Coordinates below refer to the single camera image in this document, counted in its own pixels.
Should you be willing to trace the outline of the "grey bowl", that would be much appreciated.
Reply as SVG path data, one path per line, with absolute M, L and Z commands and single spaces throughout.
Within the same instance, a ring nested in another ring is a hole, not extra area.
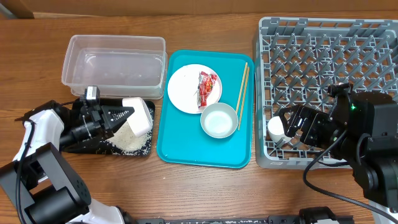
M 217 139 L 227 138 L 237 129 L 238 116 L 230 105 L 214 103 L 203 110 L 200 124 L 207 135 Z

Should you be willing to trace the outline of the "pile of rice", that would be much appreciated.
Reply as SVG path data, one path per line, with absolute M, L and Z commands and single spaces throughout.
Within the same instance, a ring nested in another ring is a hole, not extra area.
M 125 122 L 113 137 L 104 141 L 110 147 L 112 154 L 122 156 L 147 156 L 150 154 L 152 145 L 152 129 L 137 138 L 128 124 Z

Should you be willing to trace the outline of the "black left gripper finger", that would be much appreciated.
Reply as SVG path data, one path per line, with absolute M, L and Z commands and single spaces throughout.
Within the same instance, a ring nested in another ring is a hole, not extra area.
M 133 107 L 103 105 L 101 109 L 107 118 L 128 118 L 134 113 Z
M 105 131 L 115 133 L 127 121 L 127 118 L 105 118 Z

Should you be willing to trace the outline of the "large white plate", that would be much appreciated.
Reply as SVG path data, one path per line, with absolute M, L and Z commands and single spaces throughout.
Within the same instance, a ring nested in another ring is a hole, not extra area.
M 189 114 L 200 114 L 213 103 L 219 102 L 223 91 L 221 78 L 218 79 L 207 98 L 207 105 L 199 108 L 197 106 L 198 77 L 200 72 L 218 74 L 210 67 L 200 64 L 184 65 L 174 72 L 169 80 L 167 93 L 172 104 Z

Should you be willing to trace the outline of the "red snack wrapper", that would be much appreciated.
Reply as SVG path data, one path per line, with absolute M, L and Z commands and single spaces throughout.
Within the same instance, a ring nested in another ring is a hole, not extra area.
M 207 98 L 210 95 L 218 76 L 212 73 L 200 72 L 198 77 L 197 106 L 199 108 L 207 105 Z

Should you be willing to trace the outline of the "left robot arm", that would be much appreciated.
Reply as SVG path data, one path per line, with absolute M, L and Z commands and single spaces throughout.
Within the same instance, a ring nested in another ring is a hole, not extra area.
M 90 195 L 62 156 L 114 136 L 135 110 L 113 100 L 76 100 L 72 108 L 50 100 L 19 118 L 21 148 L 1 167 L 1 188 L 21 223 L 135 223 L 128 212 Z

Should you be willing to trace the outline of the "small pink bowl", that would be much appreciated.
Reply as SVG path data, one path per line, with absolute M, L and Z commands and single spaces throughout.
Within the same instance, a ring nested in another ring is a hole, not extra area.
M 152 117 L 142 98 L 124 98 L 122 100 L 122 105 L 124 107 L 131 107 L 134 109 L 133 114 L 128 117 L 127 122 L 135 137 L 139 138 L 152 129 Z

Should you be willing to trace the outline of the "wooden chopstick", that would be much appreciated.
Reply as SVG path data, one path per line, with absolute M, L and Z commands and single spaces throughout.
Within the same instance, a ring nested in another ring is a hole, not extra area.
M 245 80 L 244 80 L 244 88 L 243 88 L 243 97 L 242 97 L 242 103 L 241 103 L 241 110 L 240 110 L 240 115 L 239 115 L 238 131 L 240 131 L 242 118 L 243 118 L 243 111 L 244 111 L 244 104 L 245 104 L 245 99 L 246 99 L 246 90 L 247 90 L 247 85 L 248 85 L 249 72 L 250 72 L 250 67 L 247 66 L 246 76 L 245 76 Z
M 248 70 L 248 63 L 246 62 L 244 71 L 243 71 L 242 80 L 241 80 L 241 86 L 239 89 L 238 101 L 237 101 L 237 105 L 236 105 L 236 113 L 238 113 L 238 110 L 239 110 L 239 106 L 240 106 L 240 102 L 241 102 L 241 95 L 242 95 L 242 91 L 243 91 L 243 85 L 244 85 L 245 77 L 247 74 L 247 70 Z

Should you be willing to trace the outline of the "white cup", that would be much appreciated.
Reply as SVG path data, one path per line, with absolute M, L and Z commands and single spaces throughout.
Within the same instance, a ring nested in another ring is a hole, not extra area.
M 279 116 L 271 118 L 267 125 L 268 133 L 272 141 L 278 142 L 289 142 L 292 138 L 287 137 L 284 133 L 284 126 Z

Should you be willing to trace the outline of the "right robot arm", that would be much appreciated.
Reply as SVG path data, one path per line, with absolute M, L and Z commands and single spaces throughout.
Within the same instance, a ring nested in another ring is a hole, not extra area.
M 282 108 L 284 135 L 301 131 L 300 142 L 323 149 L 303 172 L 303 182 L 316 192 L 366 208 L 376 223 L 397 223 L 397 102 L 376 91 L 353 91 L 350 83 L 330 85 L 332 109 L 324 113 L 304 105 Z M 327 153 L 349 165 L 368 204 L 311 184 L 307 174 Z

